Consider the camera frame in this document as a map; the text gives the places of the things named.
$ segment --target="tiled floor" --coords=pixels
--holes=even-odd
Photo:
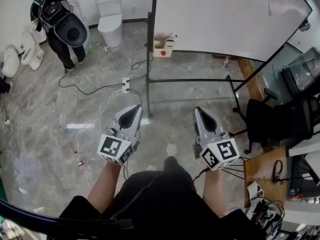
[[[119,61],[116,61],[112,54],[105,53],[104,41],[98,30],[92,29],[94,54],[90,54],[86,62],[64,78],[61,84],[76,84],[84,92],[91,92],[105,85],[121,83],[128,72],[130,59],[141,41],[140,51],[133,63],[146,59],[146,48],[143,46],[146,32],[145,23],[125,24],[122,44],[112,49],[119,57]],[[13,78],[12,91],[4,96],[11,119],[9,131],[13,154],[3,123],[0,125],[0,164],[3,166],[2,180],[10,203],[29,211],[41,208],[42,214],[59,216],[73,196],[86,196],[90,190],[86,174],[78,168],[74,155],[77,150],[76,135],[80,129],[73,128],[72,124],[84,124],[98,118],[107,106],[110,95],[119,87],[104,88],[88,96],[75,87],[60,88],[58,82],[64,76],[62,63],[47,44],[42,48],[45,56],[40,68],[32,71],[28,66],[20,65]],[[150,77],[225,78],[230,74],[234,79],[243,78],[235,61],[227,68],[222,67],[222,62],[220,59],[213,59],[210,54],[174,53],[171,58],[155,58],[151,63]],[[130,74],[130,78],[145,73],[146,65],[143,64]],[[133,81],[130,88],[141,94],[143,117],[146,118],[144,78]],[[247,88],[242,88],[239,95],[240,104],[246,104],[249,99]],[[235,101],[230,85],[225,82],[153,83],[150,86],[150,100],[153,118],[149,120],[149,124],[141,127],[141,144],[128,162],[130,175],[147,168],[160,170],[168,156],[168,145],[171,150],[176,147],[176,158],[192,177],[204,168],[204,165],[195,160],[192,148],[195,139],[192,113],[196,106],[215,112],[226,131],[235,132],[245,127],[240,117],[232,113]],[[115,94],[102,119],[80,134],[80,152],[91,185],[97,180],[105,164],[97,155],[101,134],[117,111],[139,102],[140,99],[134,92]],[[249,143],[247,136],[244,134],[237,137],[236,143],[243,155],[243,150]],[[260,152],[258,146],[254,146],[253,150],[253,156]],[[242,207],[243,181],[227,173],[223,175],[229,208]],[[196,182],[199,195],[202,195],[203,185],[202,176]]]

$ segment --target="wall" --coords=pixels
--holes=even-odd
[[[313,9],[308,18],[311,28],[305,32],[298,30],[289,40],[292,45],[304,53],[313,46],[320,50],[320,0],[307,0],[307,2]]]
[[[30,26],[30,6],[33,0],[0,0],[0,61],[6,47],[14,45],[19,53],[21,34]],[[147,18],[152,0],[121,0],[123,19]],[[89,25],[99,23],[97,0],[79,0]]]

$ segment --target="office chair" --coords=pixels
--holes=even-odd
[[[314,116],[319,109],[319,101],[315,97],[298,99],[274,108],[267,105],[270,99],[277,100],[277,95],[268,88],[264,89],[266,98],[263,101],[250,99],[246,116],[239,108],[233,108],[246,124],[246,129],[237,133],[229,133],[234,137],[243,133],[248,134],[250,154],[253,143],[260,143],[262,147],[279,147],[284,139],[298,138],[307,140],[313,136]]]

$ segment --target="wooden desk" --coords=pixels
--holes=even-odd
[[[244,170],[244,206],[250,207],[250,198],[247,187],[257,182],[264,190],[264,197],[271,201],[281,201],[283,205],[287,199],[287,183],[273,184],[273,169],[277,160],[283,163],[280,178],[287,177],[287,157],[284,146],[274,149],[243,163]]]

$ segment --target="metal frame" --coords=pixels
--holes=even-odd
[[[306,4],[310,7],[311,12],[309,15],[312,13],[312,8],[309,5],[309,3],[304,0]],[[156,10],[157,10],[157,0],[152,0],[152,12],[148,13],[148,18],[147,18],[147,44],[146,44],[146,100],[147,100],[147,113],[148,117],[152,117],[152,113],[150,112],[150,95],[149,95],[149,84],[152,83],[173,83],[173,82],[227,82],[230,83],[231,89],[234,95],[234,99],[236,102],[237,109],[240,110],[240,104],[238,101],[238,96],[237,96],[237,91],[246,85],[252,78],[254,78],[275,56],[278,55],[282,51],[282,49],[285,47],[285,44],[287,41],[297,32],[299,28],[292,34],[292,36],[267,60],[267,61],[262,61],[262,65],[258,67],[247,79],[245,80],[239,80],[239,79],[231,79],[230,75],[228,75],[225,79],[201,79],[201,78],[194,78],[194,79],[189,79],[189,78],[182,78],[182,79],[157,79],[153,80],[150,79],[149,77],[149,72],[150,72],[150,53],[153,52],[153,37],[155,33],[155,19],[156,19]],[[205,53],[205,54],[213,54],[213,55],[221,55],[220,53],[214,53],[214,52],[199,52],[199,51],[190,51],[190,50],[174,50],[174,52],[183,52],[183,53]],[[241,83],[237,87],[234,87],[233,83]]]

